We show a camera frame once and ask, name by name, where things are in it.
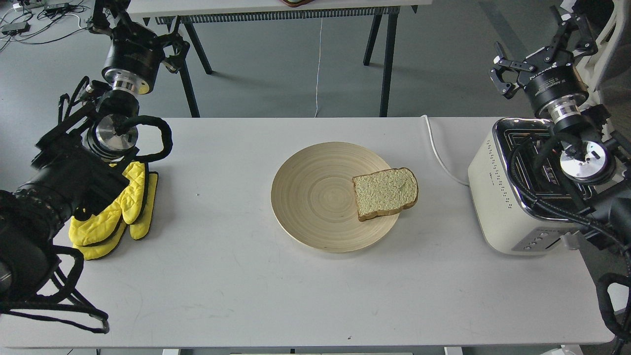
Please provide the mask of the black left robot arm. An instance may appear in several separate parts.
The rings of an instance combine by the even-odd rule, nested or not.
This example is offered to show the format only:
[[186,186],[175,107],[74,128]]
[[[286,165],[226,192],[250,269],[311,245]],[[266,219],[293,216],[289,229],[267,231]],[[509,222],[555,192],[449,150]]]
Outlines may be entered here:
[[[87,220],[131,186],[124,169],[133,162],[162,160],[171,153],[167,122],[139,115],[138,96],[153,90],[161,64],[176,73],[189,43],[177,32],[156,35],[128,14],[128,0],[97,0],[87,29],[112,40],[103,81],[82,79],[64,95],[57,126],[43,135],[32,160],[36,175],[14,192],[1,192],[1,313],[40,321],[35,311],[85,313],[99,327],[62,319],[88,332],[108,333],[108,314],[95,308],[76,285],[82,253],[56,246],[53,238],[72,217]],[[79,110],[70,108],[80,105]]]

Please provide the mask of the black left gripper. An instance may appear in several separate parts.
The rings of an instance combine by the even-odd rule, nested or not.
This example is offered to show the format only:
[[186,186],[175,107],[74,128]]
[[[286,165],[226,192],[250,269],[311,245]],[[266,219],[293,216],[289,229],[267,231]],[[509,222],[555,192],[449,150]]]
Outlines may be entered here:
[[[129,0],[95,0],[92,16],[88,18],[88,32],[112,36],[102,70],[105,81],[113,86],[117,76],[126,75],[132,78],[138,94],[149,94],[155,87],[160,64],[171,73],[180,72],[190,44],[180,32],[156,36],[142,26],[132,29],[117,26],[112,30],[107,14],[115,19],[119,13],[126,13],[128,6]],[[167,47],[173,50],[172,55],[165,55]]]

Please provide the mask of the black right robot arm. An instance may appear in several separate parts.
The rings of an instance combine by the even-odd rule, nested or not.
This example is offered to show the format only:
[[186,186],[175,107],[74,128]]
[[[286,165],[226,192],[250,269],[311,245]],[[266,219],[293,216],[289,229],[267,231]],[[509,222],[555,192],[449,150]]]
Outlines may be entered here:
[[575,62],[598,53],[588,18],[550,10],[557,30],[547,45],[514,61],[495,44],[496,89],[507,99],[523,90],[534,116],[550,124],[547,139],[530,133],[509,152],[508,181],[527,209],[577,225],[599,249],[614,245],[629,267],[630,142],[618,131],[603,139],[603,105],[580,109],[590,95]]

